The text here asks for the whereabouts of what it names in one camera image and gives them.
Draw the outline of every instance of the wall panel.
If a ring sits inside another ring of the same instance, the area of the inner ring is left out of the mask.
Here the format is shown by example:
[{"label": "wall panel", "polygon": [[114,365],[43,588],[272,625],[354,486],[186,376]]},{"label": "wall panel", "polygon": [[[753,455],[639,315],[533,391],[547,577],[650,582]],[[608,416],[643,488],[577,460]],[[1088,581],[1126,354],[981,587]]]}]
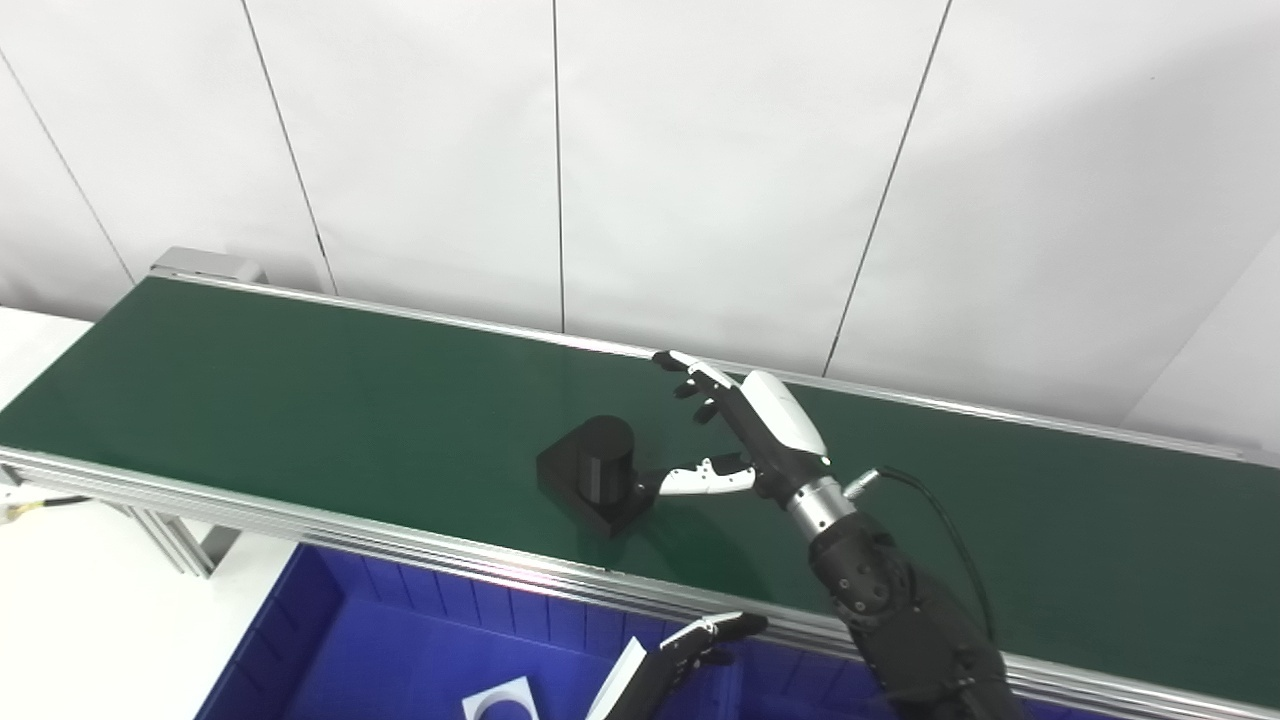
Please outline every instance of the wall panel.
[{"label": "wall panel", "polygon": [[1280,234],[1124,424],[1280,454]]},{"label": "wall panel", "polygon": [[0,61],[0,304],[97,319],[133,283]]},{"label": "wall panel", "polygon": [[338,291],[559,329],[544,0],[251,0]]},{"label": "wall panel", "polygon": [[820,372],[942,9],[561,0],[568,331]]},{"label": "wall panel", "polygon": [[10,0],[0,47],[136,277],[186,245],[330,290],[238,3]]},{"label": "wall panel", "polygon": [[1119,423],[1280,227],[1280,5],[957,3],[831,375]]}]

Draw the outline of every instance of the blue plastic container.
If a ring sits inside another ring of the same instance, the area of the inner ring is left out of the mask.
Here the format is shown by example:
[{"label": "blue plastic container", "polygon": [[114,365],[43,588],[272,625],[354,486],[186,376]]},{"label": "blue plastic container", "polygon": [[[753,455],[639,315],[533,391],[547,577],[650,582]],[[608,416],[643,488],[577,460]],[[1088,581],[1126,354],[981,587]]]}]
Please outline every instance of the blue plastic container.
[{"label": "blue plastic container", "polygon": [[[300,546],[197,717],[460,720],[462,698],[525,675],[543,720],[581,720],[627,639],[652,650],[680,625]],[[731,650],[733,665],[695,673],[659,717],[893,717],[859,662],[756,639]],[[504,705],[485,720],[525,716]]]}]

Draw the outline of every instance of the black block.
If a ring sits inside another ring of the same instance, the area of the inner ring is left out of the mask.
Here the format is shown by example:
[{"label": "black block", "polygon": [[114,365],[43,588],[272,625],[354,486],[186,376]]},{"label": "black block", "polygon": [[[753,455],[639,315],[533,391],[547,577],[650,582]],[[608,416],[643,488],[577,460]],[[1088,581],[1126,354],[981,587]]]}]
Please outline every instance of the black block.
[{"label": "black block", "polygon": [[538,484],[580,523],[607,538],[653,505],[631,465],[635,434],[621,418],[596,415],[538,455]]}]

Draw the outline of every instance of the robotic arm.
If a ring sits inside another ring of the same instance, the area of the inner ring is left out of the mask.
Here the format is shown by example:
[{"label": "robotic arm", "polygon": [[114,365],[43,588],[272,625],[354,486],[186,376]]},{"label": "robotic arm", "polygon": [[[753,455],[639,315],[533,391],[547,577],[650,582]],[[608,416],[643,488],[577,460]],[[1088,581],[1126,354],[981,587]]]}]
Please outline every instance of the robotic arm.
[{"label": "robotic arm", "polygon": [[754,370],[739,384],[676,351],[653,359],[687,375],[676,397],[705,396],[694,420],[719,414],[748,455],[671,470],[659,495],[750,487],[786,510],[809,542],[810,569],[904,720],[1025,717],[1000,651],[941,582],[854,507],[861,486],[846,492],[836,483],[822,436],[781,380]]}]

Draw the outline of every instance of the white floor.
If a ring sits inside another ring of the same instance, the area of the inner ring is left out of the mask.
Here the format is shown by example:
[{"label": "white floor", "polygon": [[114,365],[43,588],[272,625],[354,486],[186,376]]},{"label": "white floor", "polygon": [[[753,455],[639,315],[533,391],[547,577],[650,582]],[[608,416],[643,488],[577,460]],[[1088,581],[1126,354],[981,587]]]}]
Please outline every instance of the white floor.
[{"label": "white floor", "polygon": [[[87,328],[0,307],[0,407]],[[292,551],[243,534],[202,580],[99,502],[0,525],[0,717],[193,717]]]}]

